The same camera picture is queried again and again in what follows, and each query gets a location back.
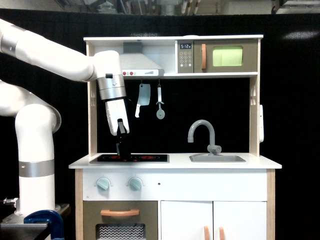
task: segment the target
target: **blue clamp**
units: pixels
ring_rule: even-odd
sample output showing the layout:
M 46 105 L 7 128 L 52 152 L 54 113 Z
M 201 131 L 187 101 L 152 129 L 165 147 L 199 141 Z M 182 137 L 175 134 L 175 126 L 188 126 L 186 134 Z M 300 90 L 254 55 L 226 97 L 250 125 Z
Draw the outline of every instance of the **blue clamp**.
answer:
M 62 217 L 53 210 L 35 211 L 23 220 L 24 224 L 49 223 L 51 240 L 65 240 L 64 222 Z

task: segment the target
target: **digital display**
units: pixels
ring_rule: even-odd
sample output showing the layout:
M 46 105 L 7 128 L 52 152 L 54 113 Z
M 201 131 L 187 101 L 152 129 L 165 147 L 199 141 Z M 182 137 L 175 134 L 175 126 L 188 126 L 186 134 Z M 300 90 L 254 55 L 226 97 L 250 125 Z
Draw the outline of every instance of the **digital display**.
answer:
M 191 43 L 180 43 L 180 49 L 191 49 Z

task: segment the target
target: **hanging utensil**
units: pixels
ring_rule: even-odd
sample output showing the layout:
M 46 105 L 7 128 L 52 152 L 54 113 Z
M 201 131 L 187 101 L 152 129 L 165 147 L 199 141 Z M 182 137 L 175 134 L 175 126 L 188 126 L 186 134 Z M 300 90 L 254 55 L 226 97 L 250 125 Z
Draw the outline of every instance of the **hanging utensil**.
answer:
M 136 104 L 135 117 L 139 118 L 140 106 L 147 106 L 150 102 L 150 84 L 140 84 L 139 85 L 139 98 Z
M 159 110 L 156 112 L 156 117 L 160 120 L 164 119 L 166 114 L 165 111 L 161 108 L 161 104 L 164 103 L 162 102 L 160 79 L 158 84 L 158 102 L 156 104 L 159 104 Z

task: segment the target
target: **oven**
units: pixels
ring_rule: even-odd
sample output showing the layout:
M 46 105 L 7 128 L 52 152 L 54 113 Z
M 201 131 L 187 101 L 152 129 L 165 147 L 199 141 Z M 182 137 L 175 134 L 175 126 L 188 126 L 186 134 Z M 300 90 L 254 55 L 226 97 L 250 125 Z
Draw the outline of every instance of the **oven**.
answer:
M 158 201 L 83 201 L 85 240 L 158 240 Z

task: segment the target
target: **oven door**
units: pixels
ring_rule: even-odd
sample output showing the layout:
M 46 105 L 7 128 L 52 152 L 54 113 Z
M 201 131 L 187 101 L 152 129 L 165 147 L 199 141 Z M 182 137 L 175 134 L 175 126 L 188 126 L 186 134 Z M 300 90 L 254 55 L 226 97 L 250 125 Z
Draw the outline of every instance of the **oven door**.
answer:
M 245 73 L 258 71 L 258 40 L 195 40 L 195 73 Z
M 83 201 L 84 240 L 158 240 L 157 201 Z

